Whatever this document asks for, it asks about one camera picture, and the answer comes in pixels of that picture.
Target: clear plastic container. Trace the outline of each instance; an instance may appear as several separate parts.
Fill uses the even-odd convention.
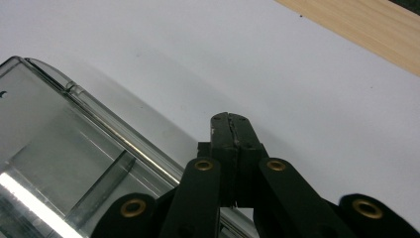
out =
[[[88,237],[119,197],[180,181],[177,163],[36,59],[1,64],[0,111],[0,237]],[[222,237],[258,236],[236,209],[221,213]]]

